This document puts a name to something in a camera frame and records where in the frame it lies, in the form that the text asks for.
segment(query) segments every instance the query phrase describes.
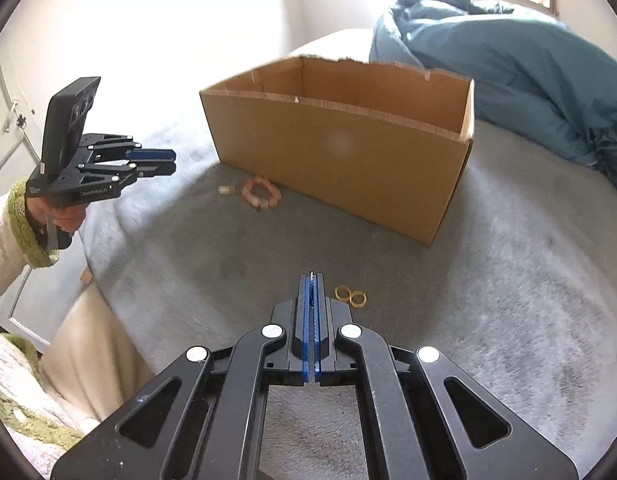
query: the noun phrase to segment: teal blanket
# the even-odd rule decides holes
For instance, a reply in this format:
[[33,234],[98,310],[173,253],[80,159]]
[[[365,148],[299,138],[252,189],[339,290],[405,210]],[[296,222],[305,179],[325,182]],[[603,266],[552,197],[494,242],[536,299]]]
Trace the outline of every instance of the teal blanket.
[[501,2],[398,0],[375,26],[370,60],[474,79],[477,117],[617,188],[617,62],[559,21]]

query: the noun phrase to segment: person's hand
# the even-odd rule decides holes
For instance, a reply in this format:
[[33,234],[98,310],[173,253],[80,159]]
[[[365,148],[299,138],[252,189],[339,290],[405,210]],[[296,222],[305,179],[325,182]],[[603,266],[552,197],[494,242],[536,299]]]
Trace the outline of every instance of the person's hand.
[[63,231],[73,234],[86,218],[88,204],[73,205],[65,209],[56,209],[45,198],[27,198],[26,207],[33,219],[46,225],[46,213],[53,216],[53,223]]

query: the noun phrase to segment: silver screw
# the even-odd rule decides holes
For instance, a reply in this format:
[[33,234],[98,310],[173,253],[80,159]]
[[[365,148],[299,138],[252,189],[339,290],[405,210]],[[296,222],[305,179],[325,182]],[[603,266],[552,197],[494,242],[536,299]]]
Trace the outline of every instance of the silver screw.
[[201,363],[208,357],[208,352],[203,346],[194,346],[186,352],[186,359],[193,363]]
[[339,331],[349,339],[357,339],[361,335],[361,328],[354,324],[344,325]]
[[439,350],[432,346],[423,346],[417,351],[417,356],[425,363],[434,363],[439,359]]
[[279,325],[266,325],[262,329],[262,335],[264,337],[268,337],[270,339],[273,339],[275,337],[279,337],[283,333],[284,333],[284,329],[282,327],[280,327]]

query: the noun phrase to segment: person's leg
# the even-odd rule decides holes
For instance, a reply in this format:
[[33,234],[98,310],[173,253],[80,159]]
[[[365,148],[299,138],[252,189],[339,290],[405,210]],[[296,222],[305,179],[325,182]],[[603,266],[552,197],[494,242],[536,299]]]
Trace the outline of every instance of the person's leg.
[[66,316],[40,370],[64,399],[98,420],[155,377],[94,283]]

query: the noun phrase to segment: cardboard box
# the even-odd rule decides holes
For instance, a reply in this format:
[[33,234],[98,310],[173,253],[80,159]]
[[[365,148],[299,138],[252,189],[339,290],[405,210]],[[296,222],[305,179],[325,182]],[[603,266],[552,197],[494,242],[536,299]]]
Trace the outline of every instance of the cardboard box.
[[473,82],[292,57],[200,92],[221,162],[429,245],[466,164]]

